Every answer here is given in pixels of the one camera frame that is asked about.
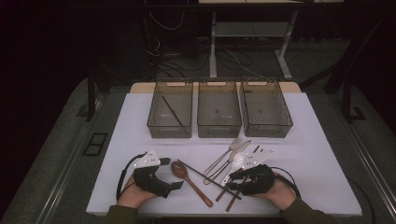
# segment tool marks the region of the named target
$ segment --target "dark background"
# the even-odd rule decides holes
[[[366,2],[376,7],[302,11],[293,38],[315,38],[317,41],[322,38],[359,39],[378,18],[389,12],[389,7],[382,7],[383,2]],[[396,133],[394,12],[393,9],[367,43],[350,74],[359,77],[355,84]],[[187,17],[186,22],[190,26],[183,27],[178,33],[150,31],[163,32],[161,35],[169,39],[169,47],[193,57],[194,38],[208,35],[210,31],[207,14],[197,12]],[[139,19],[142,15],[144,12],[134,15],[81,15],[61,0],[0,1],[3,143],[0,149],[0,218],[69,95],[87,77],[91,68],[99,74],[96,82],[101,91],[108,91],[114,85],[130,85],[137,79],[152,78],[146,53],[149,33],[142,28],[149,27],[149,23]],[[260,15],[247,14],[245,17],[259,18]],[[223,13],[220,18],[229,20],[234,15]],[[134,77],[132,74],[136,72],[143,74],[142,77]]]

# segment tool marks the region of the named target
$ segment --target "knife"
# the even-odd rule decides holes
[[[248,140],[242,143],[239,147],[237,147],[236,150],[234,150],[230,154],[230,158],[226,162],[224,162],[224,164],[222,164],[222,166],[213,175],[211,175],[208,179],[204,180],[204,184],[206,185],[210,184],[211,180],[214,180],[228,166],[228,164],[230,164],[233,161],[235,155],[243,151],[250,144],[250,142],[251,140]]]

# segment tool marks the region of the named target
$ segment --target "gray floor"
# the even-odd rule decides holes
[[[300,83],[314,74],[335,63],[347,48],[344,40],[323,40],[290,42],[286,53],[293,81]],[[274,50],[279,41],[263,39],[242,42],[243,47],[233,48],[233,41],[220,41],[218,44],[218,77],[256,76],[249,73],[235,62],[234,53],[240,63],[246,64],[248,70],[262,76],[282,79]],[[207,49],[202,50],[197,60],[186,60],[169,55],[167,65],[179,66],[179,72],[185,77],[207,77],[209,74]],[[180,76],[175,69],[163,66],[165,71],[159,77],[171,74]],[[352,105],[358,106],[367,120],[348,124],[340,115],[340,93],[327,95],[322,90],[326,78],[304,89],[333,152],[346,176],[351,182],[363,211],[362,217],[343,217],[342,223],[372,223],[373,205],[376,223],[395,223],[395,219],[384,200],[383,191],[378,190],[385,182],[393,191],[396,189],[396,137],[367,102],[364,95],[353,89]],[[92,188],[106,154],[106,146],[111,139],[120,108],[129,87],[113,88],[110,93],[97,95],[98,112],[92,121],[77,116],[82,106],[87,104],[86,81],[80,83],[59,117],[49,138],[37,156],[29,174],[23,181],[12,204],[1,223],[101,223],[102,217],[85,212],[91,197]],[[81,155],[93,133],[108,133],[105,147],[97,157]],[[375,179],[375,171],[361,159],[361,152],[367,152],[383,179]],[[163,218],[157,223],[185,223],[186,220]],[[223,223],[225,220],[205,220],[208,223]],[[201,223],[201,219],[189,222]],[[263,219],[250,219],[250,223],[263,223]]]

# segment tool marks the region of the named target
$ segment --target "silver utensil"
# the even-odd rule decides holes
[[[230,164],[233,161],[233,158],[235,157],[236,154],[238,154],[239,152],[241,152],[242,150],[244,150],[249,144],[250,144],[251,140],[248,140],[246,142],[244,142],[243,144],[241,144],[240,146],[238,146],[236,148],[236,150],[234,150],[231,154],[230,154],[230,158],[224,162],[224,164],[221,165],[221,167],[213,174],[209,177],[209,179],[204,180],[204,184],[209,184],[211,181],[210,180],[214,180],[226,167],[228,164]]]
[[[234,151],[239,146],[239,143],[241,141],[242,141],[241,137],[235,138],[228,147],[228,150],[224,152],[224,154],[222,154],[217,160],[215,160],[213,164],[207,167],[207,169],[204,171],[204,175],[208,175],[213,170],[213,168],[215,168],[216,165],[225,157],[225,155],[227,155],[227,153]]]

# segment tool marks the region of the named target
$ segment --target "background table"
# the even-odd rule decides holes
[[[273,149],[276,153],[265,164],[289,171],[296,180],[303,200],[309,205],[336,216],[360,216],[361,207],[332,153],[308,98],[304,93],[298,92],[298,86],[293,83],[282,83],[281,86],[293,119],[293,127],[287,137],[281,139],[247,138],[242,128],[240,136],[245,140],[252,140],[245,152],[252,152],[256,146]],[[180,159],[202,172],[233,141],[228,138],[198,137],[196,93],[193,95],[192,106],[192,138],[152,139],[146,125],[152,93],[138,92],[152,91],[153,87],[154,83],[137,83],[126,96],[87,207],[88,213],[102,216],[106,214],[110,205],[115,204],[120,172],[137,154],[155,148],[161,158],[167,157],[172,161]],[[225,194],[216,203],[215,199],[221,190],[213,184],[204,185],[203,179],[190,170],[189,174],[198,188],[214,202],[213,207],[207,207],[189,184],[184,183],[181,189],[172,191],[167,199],[156,198],[142,205],[139,215],[141,217],[278,216],[277,209],[267,201],[252,197],[236,200],[230,212],[226,212],[225,209],[232,196]],[[170,165],[161,166],[156,175],[167,183],[180,181],[172,174]],[[226,171],[216,181],[219,182],[225,175]]]

